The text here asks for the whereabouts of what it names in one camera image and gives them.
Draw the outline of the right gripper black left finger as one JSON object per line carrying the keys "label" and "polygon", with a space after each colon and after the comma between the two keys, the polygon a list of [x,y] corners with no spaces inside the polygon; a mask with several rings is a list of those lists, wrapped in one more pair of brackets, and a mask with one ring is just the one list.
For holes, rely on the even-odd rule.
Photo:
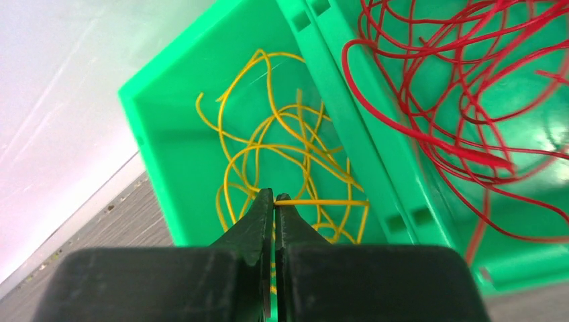
{"label": "right gripper black left finger", "polygon": [[34,321],[265,321],[273,193],[207,247],[87,248],[65,257]]}

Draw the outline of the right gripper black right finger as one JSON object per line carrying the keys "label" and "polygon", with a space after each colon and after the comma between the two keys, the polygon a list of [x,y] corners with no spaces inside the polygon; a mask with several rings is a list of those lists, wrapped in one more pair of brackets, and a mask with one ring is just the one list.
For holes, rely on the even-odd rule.
{"label": "right gripper black right finger", "polygon": [[275,206],[279,321],[488,321],[471,273],[443,246],[332,244],[287,194]]}

